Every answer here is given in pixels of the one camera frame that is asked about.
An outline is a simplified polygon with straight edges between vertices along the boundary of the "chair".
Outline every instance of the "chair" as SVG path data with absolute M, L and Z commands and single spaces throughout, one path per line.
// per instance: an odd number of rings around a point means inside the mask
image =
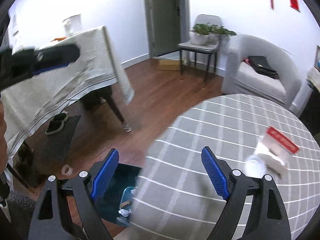
M 265 56 L 278 72 L 279 80 L 257 74 L 243 60 L 248 56 Z M 224 94 L 248 94 L 269 99 L 289 109 L 301 87 L 300 72 L 287 52 L 263 39 L 237 35 L 230 39 Z
M 208 23 L 210 25 L 218 25 L 219 27 L 222 25 L 222 20 L 218 16 L 212 16 L 212 15 L 206 15 L 206 14 L 200 14 L 197 16 L 195 24 L 196 23 Z M 208 55 L 208 64 L 207 68 L 205 70 L 205 76 L 204 76 L 204 82 L 207 80 L 207 75 L 209 71 L 209 65 L 210 65 L 210 59 L 211 55 L 215 54 L 214 56 L 214 72 L 216 72 L 216 66 L 217 66 L 217 52 L 218 47 L 220 43 L 220 38 L 218 39 L 217 44 L 208 44 L 207 46 L 198 46 L 191 44 L 190 40 L 184 43 L 178 44 L 178 48 L 180 50 L 180 73 L 182 74 L 182 51 L 191 51 L 195 53 L 195 66 L 197 62 L 197 53 L 207 54 Z

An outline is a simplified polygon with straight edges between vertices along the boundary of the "person's hand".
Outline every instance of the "person's hand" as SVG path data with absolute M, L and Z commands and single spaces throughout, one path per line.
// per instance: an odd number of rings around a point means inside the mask
M 8 161 L 7 142 L 4 139 L 4 133 L 7 130 L 7 124 L 4 120 L 3 104 L 0 102 L 0 173 L 2 173 Z

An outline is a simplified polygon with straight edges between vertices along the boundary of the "gray door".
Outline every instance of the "gray door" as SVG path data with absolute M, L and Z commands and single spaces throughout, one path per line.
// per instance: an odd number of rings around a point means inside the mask
M 179 0 L 151 0 L 154 56 L 177 50 L 180 43 Z

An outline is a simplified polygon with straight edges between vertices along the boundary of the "blue gripper pad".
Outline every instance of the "blue gripper pad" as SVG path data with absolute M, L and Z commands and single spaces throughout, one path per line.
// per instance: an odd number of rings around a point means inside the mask
M 217 195 L 221 196 L 224 200 L 227 200 L 230 196 L 227 178 L 224 176 L 218 164 L 206 147 L 201 151 L 201 161 L 209 175 Z
M 92 182 L 92 192 L 90 197 L 93 201 L 96 201 L 98 198 L 103 196 L 118 164 L 119 152 L 117 150 L 113 150 Z

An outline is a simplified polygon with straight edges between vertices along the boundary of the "white wall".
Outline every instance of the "white wall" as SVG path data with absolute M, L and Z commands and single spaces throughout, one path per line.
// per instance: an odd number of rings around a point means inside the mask
M 294 100 L 299 112 L 308 100 L 307 71 L 313 67 L 316 47 L 320 45 L 320 28 L 303 0 L 298 0 L 300 11 L 290 7 L 290 0 L 189 0 L 190 24 L 199 14 L 217 15 L 223 25 L 237 33 L 263 38 L 285 49 L 299 68 L 302 89 Z M 225 69 L 222 54 L 219 68 Z
M 121 62 L 149 53 L 144 0 L 16 0 L 14 13 L 25 46 L 65 36 L 62 20 L 81 13 L 84 30 L 107 26 Z

